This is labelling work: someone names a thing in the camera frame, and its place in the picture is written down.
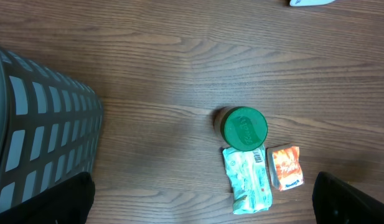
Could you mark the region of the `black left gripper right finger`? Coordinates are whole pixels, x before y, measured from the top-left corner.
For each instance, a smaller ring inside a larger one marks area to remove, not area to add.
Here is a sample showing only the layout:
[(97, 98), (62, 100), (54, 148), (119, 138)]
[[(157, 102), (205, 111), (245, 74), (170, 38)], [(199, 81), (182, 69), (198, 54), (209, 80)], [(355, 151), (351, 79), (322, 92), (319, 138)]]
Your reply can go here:
[(328, 172), (317, 175), (312, 205), (317, 224), (384, 224), (384, 203)]

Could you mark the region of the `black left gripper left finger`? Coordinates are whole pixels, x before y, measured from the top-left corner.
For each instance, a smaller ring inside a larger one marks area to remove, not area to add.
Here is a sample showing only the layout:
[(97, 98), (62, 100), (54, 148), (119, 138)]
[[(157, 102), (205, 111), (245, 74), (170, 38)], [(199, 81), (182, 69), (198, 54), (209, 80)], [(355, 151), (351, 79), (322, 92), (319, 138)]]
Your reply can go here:
[(2, 224), (85, 224), (95, 196), (90, 173), (81, 172), (41, 194), (0, 213)]

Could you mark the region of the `orange tissue pack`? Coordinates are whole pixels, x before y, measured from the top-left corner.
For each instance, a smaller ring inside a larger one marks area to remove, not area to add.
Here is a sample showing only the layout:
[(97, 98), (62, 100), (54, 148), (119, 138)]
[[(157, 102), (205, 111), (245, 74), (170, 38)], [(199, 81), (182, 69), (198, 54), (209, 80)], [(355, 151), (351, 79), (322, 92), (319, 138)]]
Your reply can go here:
[(304, 184), (299, 163), (300, 148), (292, 144), (268, 148), (266, 151), (271, 184), (279, 191)]

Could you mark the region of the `green snack packet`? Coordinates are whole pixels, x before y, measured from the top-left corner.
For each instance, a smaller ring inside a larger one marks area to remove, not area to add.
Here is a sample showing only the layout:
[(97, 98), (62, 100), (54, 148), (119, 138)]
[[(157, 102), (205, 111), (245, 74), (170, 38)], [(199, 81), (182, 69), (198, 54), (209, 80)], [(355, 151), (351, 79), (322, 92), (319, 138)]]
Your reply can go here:
[(273, 196), (266, 171), (264, 145), (246, 152), (228, 147), (222, 154), (233, 190), (233, 214), (244, 215), (269, 210)]

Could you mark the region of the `green capped bottle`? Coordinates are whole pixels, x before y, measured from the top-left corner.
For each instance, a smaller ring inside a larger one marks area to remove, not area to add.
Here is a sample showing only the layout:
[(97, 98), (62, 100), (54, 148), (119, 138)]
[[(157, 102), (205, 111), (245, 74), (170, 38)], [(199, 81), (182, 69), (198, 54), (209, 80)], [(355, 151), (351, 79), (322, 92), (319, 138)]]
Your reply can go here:
[(226, 106), (214, 116), (215, 132), (232, 148), (253, 151), (268, 136), (268, 122), (258, 110), (247, 106)]

